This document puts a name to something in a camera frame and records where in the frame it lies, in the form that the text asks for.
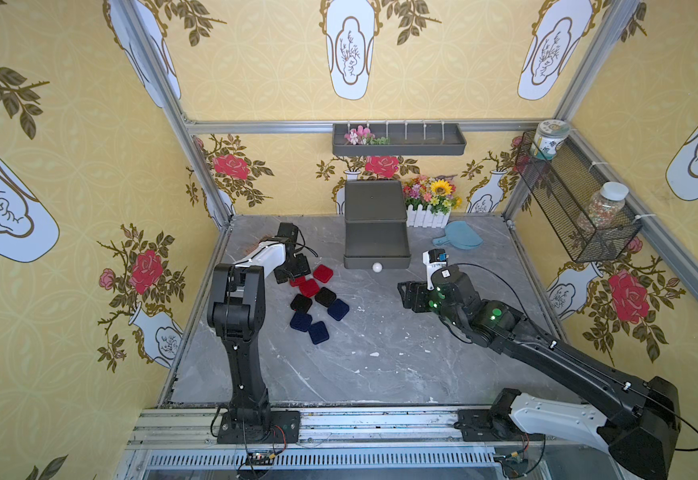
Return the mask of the red brooch box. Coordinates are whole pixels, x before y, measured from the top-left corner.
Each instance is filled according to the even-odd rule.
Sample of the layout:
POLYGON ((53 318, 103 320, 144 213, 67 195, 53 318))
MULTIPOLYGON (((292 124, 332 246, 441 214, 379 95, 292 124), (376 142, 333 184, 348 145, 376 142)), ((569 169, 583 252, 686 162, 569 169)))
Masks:
POLYGON ((307 278, 305 276, 301 276, 301 277, 296 277, 294 279, 291 279, 289 281, 289 284, 292 287, 298 287, 298 286, 304 284, 306 281, 307 281, 307 278))
POLYGON ((300 294, 307 298, 314 297, 320 289, 320 285, 314 279, 308 279, 299 285, 300 294))
POLYGON ((323 284, 327 284, 333 278, 334 270, 323 264, 320 264, 313 270, 312 276, 315 280, 323 284))

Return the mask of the grey top drawer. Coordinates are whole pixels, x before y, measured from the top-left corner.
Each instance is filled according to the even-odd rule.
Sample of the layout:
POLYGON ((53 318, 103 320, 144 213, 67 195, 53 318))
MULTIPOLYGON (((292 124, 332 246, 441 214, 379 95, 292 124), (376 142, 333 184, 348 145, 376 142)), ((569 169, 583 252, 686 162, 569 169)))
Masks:
POLYGON ((407 269, 411 262, 405 222, 363 222, 345 224, 344 267, 383 270, 407 269))

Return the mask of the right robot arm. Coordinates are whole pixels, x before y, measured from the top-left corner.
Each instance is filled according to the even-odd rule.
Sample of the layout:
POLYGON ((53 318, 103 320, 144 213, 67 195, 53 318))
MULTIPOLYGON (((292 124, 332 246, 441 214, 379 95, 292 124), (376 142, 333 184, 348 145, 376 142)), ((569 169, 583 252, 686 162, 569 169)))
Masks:
POLYGON ((402 305, 432 313, 456 337, 523 362, 581 398, 566 403, 503 389, 486 425, 498 438, 552 436, 609 454, 641 479, 666 479, 681 431, 678 389, 611 368, 544 331, 522 311, 480 297, 458 265, 397 286, 402 305))

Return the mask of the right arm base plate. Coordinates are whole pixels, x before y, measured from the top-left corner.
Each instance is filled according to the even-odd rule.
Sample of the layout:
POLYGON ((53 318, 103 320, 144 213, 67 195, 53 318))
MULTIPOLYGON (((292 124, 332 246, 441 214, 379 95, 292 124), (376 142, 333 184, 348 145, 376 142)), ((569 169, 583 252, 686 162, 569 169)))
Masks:
POLYGON ((541 441, 542 434, 521 430, 508 414, 494 414, 488 409, 460 409, 454 428, 465 442, 541 441))

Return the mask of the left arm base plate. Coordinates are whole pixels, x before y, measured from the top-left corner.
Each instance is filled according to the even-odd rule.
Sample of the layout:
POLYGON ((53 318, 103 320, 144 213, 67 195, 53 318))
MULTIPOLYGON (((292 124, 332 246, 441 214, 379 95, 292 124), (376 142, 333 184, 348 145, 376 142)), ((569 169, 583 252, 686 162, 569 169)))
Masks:
POLYGON ((274 410, 245 418, 225 412, 216 431, 218 444, 295 444, 299 440, 301 414, 296 410, 274 410))

